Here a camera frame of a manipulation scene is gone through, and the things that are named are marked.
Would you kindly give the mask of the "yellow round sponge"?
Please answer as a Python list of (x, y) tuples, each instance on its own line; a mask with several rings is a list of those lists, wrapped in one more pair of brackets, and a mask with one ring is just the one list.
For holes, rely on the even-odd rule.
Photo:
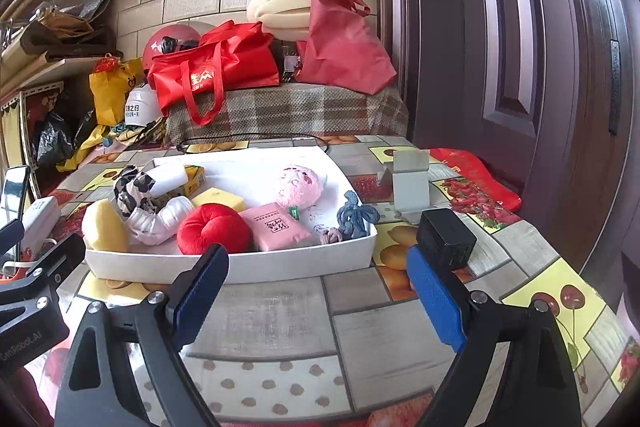
[(126, 225), (107, 199), (98, 200), (87, 207), (81, 232), (87, 246), (95, 251), (128, 251)]

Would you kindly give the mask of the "white cloth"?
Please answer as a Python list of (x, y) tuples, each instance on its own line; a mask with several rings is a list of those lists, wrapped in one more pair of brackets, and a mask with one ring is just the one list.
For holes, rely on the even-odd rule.
[(148, 246), (165, 243), (178, 232), (194, 206), (186, 196), (176, 196), (168, 200), (157, 212), (137, 207), (125, 221), (131, 236)]

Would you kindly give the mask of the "red plush tomato toy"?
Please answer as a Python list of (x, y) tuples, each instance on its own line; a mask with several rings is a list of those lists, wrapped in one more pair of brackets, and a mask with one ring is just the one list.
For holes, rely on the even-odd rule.
[(224, 205), (194, 208), (177, 232), (177, 245), (184, 255), (202, 255), (214, 245), (229, 254), (242, 254), (250, 247), (252, 232), (238, 212)]

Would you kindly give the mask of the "leopard print scrunchie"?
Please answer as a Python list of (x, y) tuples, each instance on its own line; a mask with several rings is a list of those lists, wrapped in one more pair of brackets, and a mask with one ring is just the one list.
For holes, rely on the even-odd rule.
[(115, 204), (122, 217), (129, 218), (137, 208), (157, 213), (160, 207), (151, 195), (154, 185), (152, 176), (133, 165), (122, 169), (114, 184)]

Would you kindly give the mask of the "yellow green scrub sponge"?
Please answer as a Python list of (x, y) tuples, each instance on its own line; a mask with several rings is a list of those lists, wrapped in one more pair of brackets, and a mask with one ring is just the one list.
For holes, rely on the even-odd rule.
[(217, 187), (208, 188), (201, 194), (194, 196), (191, 199), (191, 202), (195, 207), (200, 207), (206, 204), (218, 204), (232, 208), (236, 212), (245, 210), (245, 202), (241, 196), (229, 193)]

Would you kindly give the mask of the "pink plush pig toy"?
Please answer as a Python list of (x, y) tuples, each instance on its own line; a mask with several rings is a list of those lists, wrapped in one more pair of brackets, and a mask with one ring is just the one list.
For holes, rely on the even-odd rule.
[(283, 169), (277, 183), (276, 202), (282, 207), (304, 210), (321, 198), (323, 184), (310, 168), (291, 166)]

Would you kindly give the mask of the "white foam block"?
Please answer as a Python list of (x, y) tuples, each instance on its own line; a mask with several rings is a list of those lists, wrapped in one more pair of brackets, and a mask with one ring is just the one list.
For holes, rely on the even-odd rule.
[(148, 194), (152, 198), (157, 198), (174, 191), (176, 188), (183, 186), (189, 181), (186, 169), (183, 166), (157, 166), (145, 173), (151, 180), (152, 184)]

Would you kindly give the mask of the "white charger box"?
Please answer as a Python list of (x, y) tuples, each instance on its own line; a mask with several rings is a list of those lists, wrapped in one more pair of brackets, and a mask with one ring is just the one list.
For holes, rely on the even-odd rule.
[(38, 254), (61, 217), (58, 201), (53, 196), (36, 199), (23, 213), (24, 236), (21, 253)]

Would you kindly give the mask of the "black smartphone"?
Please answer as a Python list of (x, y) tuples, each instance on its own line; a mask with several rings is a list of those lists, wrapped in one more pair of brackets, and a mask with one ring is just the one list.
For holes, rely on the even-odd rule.
[(0, 202), (0, 227), (3, 228), (14, 220), (22, 220), (30, 168), (28, 166), (11, 167), (6, 170)]

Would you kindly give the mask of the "yellow small carton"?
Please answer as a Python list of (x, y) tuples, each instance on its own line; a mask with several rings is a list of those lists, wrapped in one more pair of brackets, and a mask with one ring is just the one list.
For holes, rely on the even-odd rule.
[(175, 196), (191, 197), (206, 182), (205, 169), (201, 166), (186, 166), (186, 182), (172, 191)]

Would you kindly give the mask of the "grey metal stand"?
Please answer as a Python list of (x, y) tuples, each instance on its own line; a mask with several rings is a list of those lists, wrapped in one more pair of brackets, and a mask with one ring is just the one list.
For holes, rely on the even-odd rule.
[(386, 163), (378, 174), (378, 187), (393, 193), (395, 210), (410, 213), (430, 207), (430, 152), (418, 148), (384, 148), (382, 158)]

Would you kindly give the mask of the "white helmet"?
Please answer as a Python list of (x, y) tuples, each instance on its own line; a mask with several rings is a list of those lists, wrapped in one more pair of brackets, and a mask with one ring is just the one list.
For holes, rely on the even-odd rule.
[(155, 91), (149, 83), (140, 84), (129, 92), (125, 103), (125, 124), (146, 127), (162, 117)]

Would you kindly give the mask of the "red helmet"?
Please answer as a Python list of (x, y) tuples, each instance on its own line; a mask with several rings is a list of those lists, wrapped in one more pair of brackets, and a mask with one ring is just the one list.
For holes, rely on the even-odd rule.
[(160, 28), (145, 43), (141, 58), (144, 69), (149, 69), (157, 55), (171, 54), (193, 48), (200, 42), (200, 34), (186, 24), (172, 24)]

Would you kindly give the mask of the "red tote bag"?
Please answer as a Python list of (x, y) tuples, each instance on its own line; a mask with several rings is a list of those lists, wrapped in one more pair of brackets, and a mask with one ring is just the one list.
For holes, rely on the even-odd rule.
[(201, 36), (194, 48), (152, 58), (149, 84), (160, 111), (186, 104), (194, 124), (209, 124), (232, 90), (276, 87), (279, 69), (270, 51), (273, 35), (262, 23), (228, 20)]

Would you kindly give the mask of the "cream foam roll stack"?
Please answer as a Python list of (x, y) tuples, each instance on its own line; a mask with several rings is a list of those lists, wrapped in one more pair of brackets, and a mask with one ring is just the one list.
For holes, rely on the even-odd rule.
[(311, 0), (248, 0), (246, 19), (282, 41), (305, 41), (309, 34)]

